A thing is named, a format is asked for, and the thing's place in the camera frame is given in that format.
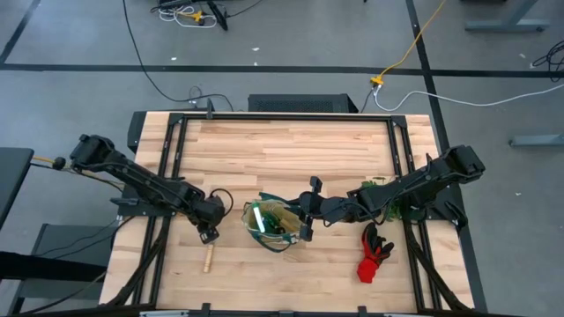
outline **metal table leg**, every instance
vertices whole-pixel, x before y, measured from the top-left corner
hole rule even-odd
[[[485,32],[531,32],[544,31],[550,21],[546,19],[527,19],[525,14],[537,0],[524,0],[517,10],[505,20],[486,20],[466,22],[466,31],[485,31]]]
[[[559,135],[543,136],[514,136],[509,141],[511,146],[562,146],[564,145],[564,133]]]

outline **white cable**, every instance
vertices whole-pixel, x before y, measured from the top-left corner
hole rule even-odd
[[[179,16],[182,16],[181,14],[178,14],[178,12],[193,14],[194,12],[196,12],[196,10],[194,9],[194,7],[189,6],[189,5],[183,6],[183,7],[179,8],[178,10],[161,10],[161,9],[159,9],[159,18],[161,20],[165,21],[165,22],[176,21],[176,23],[179,26],[182,26],[182,27],[212,28],[212,27],[215,27],[218,24],[218,20],[215,18],[215,16],[207,15],[207,16],[202,16],[202,18],[213,18],[214,23],[211,26],[185,25],[178,19]]]
[[[446,101],[450,101],[450,102],[456,102],[456,103],[459,103],[459,104],[462,104],[462,105],[467,105],[467,106],[474,106],[474,107],[491,107],[491,106],[500,105],[500,104],[502,104],[502,103],[510,102],[510,101],[513,101],[513,100],[518,100],[518,99],[521,99],[521,98],[525,98],[525,97],[536,96],[536,95],[539,95],[539,94],[543,94],[543,93],[547,93],[547,92],[552,92],[552,91],[555,91],[555,90],[560,89],[560,88],[562,88],[562,87],[564,87],[564,85],[557,85],[557,86],[555,86],[555,87],[553,87],[553,88],[546,89],[546,90],[541,91],[541,92],[529,92],[529,93],[525,93],[525,94],[522,94],[522,95],[518,95],[518,96],[515,96],[515,97],[512,97],[512,98],[506,99],[506,100],[501,100],[501,101],[496,101],[496,102],[486,103],[486,104],[476,104],[476,103],[467,102],[467,101],[453,100],[453,99],[451,99],[451,98],[442,97],[442,96],[435,95],[435,94],[429,93],[429,92],[413,91],[413,92],[410,92],[410,93],[408,93],[407,95],[405,95],[405,97],[399,102],[399,104],[398,104],[397,106],[391,108],[391,109],[382,107],[382,106],[380,105],[380,103],[378,102],[378,92],[380,91],[380,89],[382,89],[382,85],[378,85],[378,86],[376,87],[376,91],[375,91],[373,94],[374,94],[374,102],[376,103],[376,105],[377,105],[381,110],[383,110],[383,111],[388,111],[388,112],[392,112],[392,111],[398,110],[398,109],[404,104],[404,102],[405,102],[408,98],[410,98],[414,93],[420,93],[420,94],[424,94],[424,95],[427,95],[427,96],[433,96],[433,97],[436,97],[436,98],[438,98],[438,99],[440,99],[440,100],[446,100]]]

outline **black box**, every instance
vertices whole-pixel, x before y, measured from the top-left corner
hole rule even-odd
[[[341,94],[252,94],[249,112],[357,114],[359,109],[346,93]]]

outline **wooden stick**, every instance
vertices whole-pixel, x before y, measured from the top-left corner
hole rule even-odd
[[[208,246],[208,253],[205,256],[204,273],[210,272],[210,266],[212,265],[212,255],[213,255],[213,244]]]

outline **cable on floor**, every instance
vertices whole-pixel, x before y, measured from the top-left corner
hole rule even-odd
[[[413,48],[415,48],[415,44],[417,43],[417,41],[419,41],[419,38],[421,37],[421,35],[423,34],[423,32],[425,31],[425,29],[427,29],[427,27],[431,24],[431,22],[434,20],[434,18],[437,16],[437,14],[441,11],[442,6],[447,2],[447,0],[442,0],[441,4],[439,4],[439,7],[437,7],[437,9],[434,11],[433,15],[431,16],[431,18],[429,18],[429,20],[425,23],[425,25],[419,30],[419,33],[417,34],[417,36],[415,37],[415,40],[413,40],[412,45],[407,49],[407,52],[405,52],[404,57],[402,57],[402,59],[393,64],[390,65],[388,68],[386,68],[383,72],[380,73],[380,75],[376,76],[376,77],[372,77],[370,78],[370,82],[373,85],[384,85],[384,74],[387,73],[389,70],[396,68],[397,66],[401,65],[402,63],[405,62],[405,59],[407,58],[407,56],[409,56],[409,54],[412,52]]]
[[[77,296],[81,292],[86,291],[89,288],[93,287],[96,283],[98,283],[98,281],[100,281],[106,275],[106,273],[107,272],[103,272],[98,277],[96,277],[92,282],[90,282],[86,287],[83,287],[80,290],[75,291],[72,294],[69,294],[69,295],[63,297],[62,299],[58,299],[58,300],[54,301],[53,303],[47,304],[45,306],[41,306],[41,307],[38,307],[38,308],[34,308],[32,310],[28,310],[27,312],[19,313],[18,315],[27,315],[27,314],[37,313],[37,312],[40,312],[40,311],[45,310],[47,308],[51,308],[53,306],[59,305],[59,304],[63,303],[64,301],[69,300],[69,299]]]
[[[360,113],[361,113],[361,114],[364,112],[364,109],[367,107],[368,98],[370,98],[370,95],[372,94],[373,91],[374,91],[374,87],[372,87],[372,89],[370,89],[370,91],[368,92],[367,97],[364,99],[364,104],[362,105],[362,109],[360,110]]]
[[[198,87],[197,85],[193,85],[193,86],[190,87],[190,90],[188,91],[188,97],[189,97],[190,99],[197,98],[197,97],[193,97],[193,96],[192,96],[192,91],[193,91],[193,90],[197,91],[197,93],[198,93],[198,96],[197,96],[197,97],[200,97],[200,96],[202,96],[202,95],[204,94],[204,93],[202,92],[202,89],[201,89],[200,87]]]
[[[203,15],[201,17],[201,19],[203,21],[205,21],[207,18],[210,18],[213,20],[213,24],[211,26],[206,26],[206,25],[202,25],[202,26],[195,26],[195,25],[190,25],[190,24],[183,24],[181,22],[181,17],[184,18],[191,18],[192,14],[195,14],[196,10],[194,9],[194,7],[190,6],[190,5],[184,5],[180,8],[177,9],[159,9],[159,18],[165,22],[176,22],[176,24],[178,24],[179,26],[182,27],[193,27],[193,28],[213,28],[218,24],[218,20],[215,18],[215,16],[212,15]]]
[[[538,66],[546,63],[547,66],[548,66],[549,72],[551,72],[551,73],[562,72],[562,71],[564,71],[564,68],[561,69],[561,67],[564,65],[564,54],[561,54],[562,58],[559,61],[557,59],[555,59],[556,62],[553,62],[554,56],[559,54],[560,52],[564,52],[564,41],[560,41],[560,42],[556,43],[548,51],[548,53],[546,53],[546,55],[540,57],[535,62],[533,62],[531,65],[533,67],[538,67]],[[553,83],[556,83],[557,81],[560,80],[560,77],[551,77],[550,80],[552,80]]]
[[[61,258],[64,258],[64,257],[66,257],[66,256],[69,256],[69,255],[77,254],[77,253],[82,252],[82,251],[86,250],[86,249],[89,248],[89,247],[95,246],[95,245],[97,245],[97,244],[99,244],[99,243],[101,243],[101,242],[103,242],[103,241],[105,241],[105,240],[114,239],[114,238],[115,238],[115,234],[116,234],[125,224],[129,223],[129,221],[131,221],[131,219],[133,219],[134,217],[135,217],[135,216],[132,216],[132,217],[129,217],[129,218],[123,220],[123,222],[121,222],[120,225],[118,225],[117,228],[115,228],[114,232],[113,232],[112,234],[108,235],[107,237],[104,237],[104,238],[95,240],[94,242],[91,242],[90,244],[87,244],[87,245],[81,247],[81,248],[78,249],[78,250],[74,250],[74,251],[71,251],[71,252],[66,253],[66,254],[60,254],[60,255],[54,257],[53,259],[55,259],[55,260],[56,260],[56,259],[61,259]]]
[[[243,9],[243,10],[237,12],[237,13],[234,13],[234,14],[226,14],[226,18],[236,17],[236,16],[238,16],[238,15],[240,15],[240,14],[246,12],[246,11],[249,11],[249,10],[251,10],[252,8],[254,8],[257,4],[260,4],[262,1],[264,1],[264,0],[258,0],[258,1],[255,2],[254,4],[251,4],[249,7],[245,8],[245,9]]]
[[[109,228],[109,226],[113,225],[116,221],[117,221],[117,219],[113,220],[111,223],[109,223],[109,224],[107,224],[107,225],[104,225],[104,226],[103,226],[101,229],[99,229],[95,234],[91,234],[91,235],[89,235],[89,236],[85,236],[85,237],[76,239],[76,240],[72,241],[72,243],[70,243],[69,245],[67,245],[67,246],[65,246],[65,247],[55,247],[55,248],[52,248],[52,249],[50,249],[50,250],[48,250],[48,251],[45,251],[45,252],[43,252],[43,253],[41,253],[41,254],[34,254],[34,255],[35,255],[35,256],[45,256],[46,254],[50,254],[51,252],[60,251],[60,250],[68,249],[68,248],[70,248],[70,247],[74,247],[74,245],[76,245],[76,244],[79,243],[80,241],[82,241],[82,240],[87,240],[87,239],[90,239],[90,238],[94,238],[95,236],[97,236],[97,235],[99,235],[100,233],[104,232],[106,229]]]
[[[125,0],[122,0],[122,6],[123,6],[123,16],[125,17],[125,23],[127,25],[128,31],[130,33],[131,42],[133,42],[133,48],[135,49],[135,54],[137,55],[137,59],[139,60],[139,66],[141,66],[141,70],[143,71],[143,73],[145,74],[147,79],[149,79],[149,82],[151,82],[151,85],[155,88],[155,90],[157,92],[160,93],[161,96],[163,96],[166,99],[173,101],[173,102],[190,102],[190,101],[193,101],[193,100],[200,100],[200,99],[203,99],[203,98],[221,97],[221,98],[223,98],[227,101],[227,104],[231,108],[231,111],[234,111],[234,107],[231,104],[231,101],[229,101],[229,98],[226,95],[221,94],[221,93],[210,93],[210,94],[202,95],[202,96],[195,97],[195,98],[192,98],[192,99],[187,98],[187,99],[184,99],[184,100],[178,100],[178,99],[174,99],[172,97],[167,96],[163,91],[161,91],[160,88],[157,86],[157,84],[155,84],[155,82],[152,80],[152,78],[147,73],[147,69],[145,68],[145,65],[143,64],[143,60],[141,59],[141,55],[139,54],[139,49],[137,47],[135,37],[133,36],[133,32],[131,31],[130,18],[128,17],[127,5],[125,4]]]
[[[452,99],[452,98],[442,97],[442,96],[439,96],[439,95],[436,95],[436,94],[433,94],[433,93],[429,93],[429,92],[413,91],[413,92],[410,92],[410,93],[408,93],[407,95],[405,95],[405,97],[399,102],[399,104],[397,104],[397,106],[395,106],[395,107],[393,107],[393,108],[386,108],[386,107],[383,107],[383,106],[380,105],[380,103],[378,102],[378,92],[380,91],[380,89],[382,89],[382,86],[381,86],[381,85],[378,85],[378,86],[376,87],[376,91],[375,91],[373,94],[374,94],[374,102],[375,102],[375,104],[376,104],[381,110],[387,111],[387,112],[392,112],[392,111],[398,110],[398,109],[404,104],[404,102],[405,102],[407,99],[409,99],[413,94],[416,94],[416,93],[418,93],[418,94],[423,94],[423,95],[426,95],[426,96],[436,97],[436,98],[438,98],[438,99],[440,99],[440,100],[446,100],[446,101],[455,102],[455,103],[462,104],[462,105],[467,105],[467,106],[474,106],[474,107],[491,107],[491,106],[498,106],[498,105],[500,105],[500,104],[504,104],[504,103],[506,103],[506,102],[510,102],[510,101],[513,101],[513,100],[518,100],[518,99],[525,98],[525,97],[537,96],[537,95],[540,95],[540,94],[544,94],[544,93],[548,93],[548,92],[553,92],[553,91],[555,91],[555,90],[557,90],[557,89],[560,89],[560,88],[562,88],[562,87],[564,87],[564,84],[562,84],[562,85],[557,85],[557,86],[555,86],[555,87],[553,87],[553,88],[546,89],[546,90],[544,90],[544,91],[524,93],[524,94],[522,94],[522,95],[518,95],[518,96],[515,96],[515,97],[511,97],[511,98],[509,98],[509,99],[500,100],[500,101],[495,101],[495,102],[491,102],[491,103],[484,103],[484,104],[473,103],[473,102],[468,102],[468,101],[461,101],[461,100],[454,100],[454,99]]]

